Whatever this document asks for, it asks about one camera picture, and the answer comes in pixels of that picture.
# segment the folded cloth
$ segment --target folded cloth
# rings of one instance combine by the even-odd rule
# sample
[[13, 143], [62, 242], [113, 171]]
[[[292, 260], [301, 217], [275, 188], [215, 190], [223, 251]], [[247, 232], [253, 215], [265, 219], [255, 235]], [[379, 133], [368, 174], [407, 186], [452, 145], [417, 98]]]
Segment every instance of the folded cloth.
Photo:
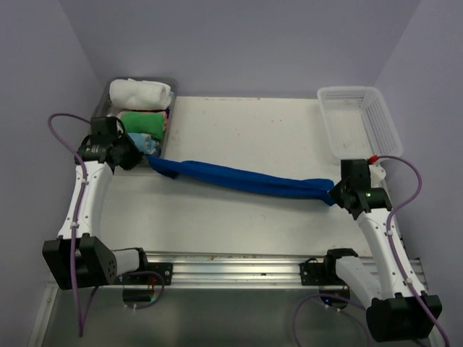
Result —
[[146, 158], [154, 171], [171, 179], [182, 174], [200, 181], [244, 192], [297, 199], [319, 199], [329, 206], [334, 204], [328, 195], [328, 191], [334, 187], [334, 183], [330, 179], [283, 179], [263, 173], [191, 160], [179, 163], [153, 156]]
[[130, 110], [165, 110], [171, 102], [171, 88], [160, 82], [114, 80], [109, 85], [113, 105]]
[[146, 132], [158, 140], [163, 138], [167, 128], [166, 112], [123, 111], [117, 118], [122, 121], [126, 132]]
[[128, 135], [137, 146], [138, 150], [146, 155], [156, 155], [159, 148], [159, 142], [151, 139], [149, 134], [137, 134], [129, 132]]

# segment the empty white basket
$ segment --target empty white basket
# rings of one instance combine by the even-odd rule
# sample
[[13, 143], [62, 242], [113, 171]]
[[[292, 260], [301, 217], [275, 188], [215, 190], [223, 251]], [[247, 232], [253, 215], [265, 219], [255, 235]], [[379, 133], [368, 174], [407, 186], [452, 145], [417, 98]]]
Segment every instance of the empty white basket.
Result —
[[379, 90], [327, 87], [317, 95], [331, 150], [337, 158], [402, 155], [402, 143]]

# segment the green towel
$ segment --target green towel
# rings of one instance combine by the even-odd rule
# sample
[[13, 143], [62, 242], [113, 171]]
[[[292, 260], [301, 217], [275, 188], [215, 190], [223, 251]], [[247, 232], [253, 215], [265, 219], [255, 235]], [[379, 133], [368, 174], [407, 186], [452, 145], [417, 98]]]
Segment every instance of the green towel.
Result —
[[124, 124], [126, 132], [146, 132], [160, 140], [167, 126], [166, 112], [136, 112], [124, 111], [118, 117]]

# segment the gray floor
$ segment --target gray floor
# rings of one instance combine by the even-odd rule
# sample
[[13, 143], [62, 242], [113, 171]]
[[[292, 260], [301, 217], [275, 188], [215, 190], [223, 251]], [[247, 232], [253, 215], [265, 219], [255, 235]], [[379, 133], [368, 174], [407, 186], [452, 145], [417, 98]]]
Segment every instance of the gray floor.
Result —
[[[89, 291], [82, 291], [82, 306]], [[77, 338], [72, 292], [60, 291], [44, 346], [296, 346], [291, 333], [294, 308], [313, 291], [175, 290], [157, 305], [125, 311], [122, 290], [103, 289], [95, 297], [84, 337]], [[363, 312], [348, 307], [365, 321]], [[304, 346], [366, 346], [356, 322], [317, 302], [301, 309], [297, 330]], [[375, 346], [406, 347], [414, 343]]]

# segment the white towel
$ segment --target white towel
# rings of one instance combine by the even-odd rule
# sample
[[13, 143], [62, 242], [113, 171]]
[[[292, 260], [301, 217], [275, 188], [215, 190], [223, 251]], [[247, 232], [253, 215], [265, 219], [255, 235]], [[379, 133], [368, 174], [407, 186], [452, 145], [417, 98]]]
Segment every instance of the white towel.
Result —
[[129, 110], [165, 110], [170, 92], [170, 86], [154, 81], [114, 80], [109, 85], [113, 105]]

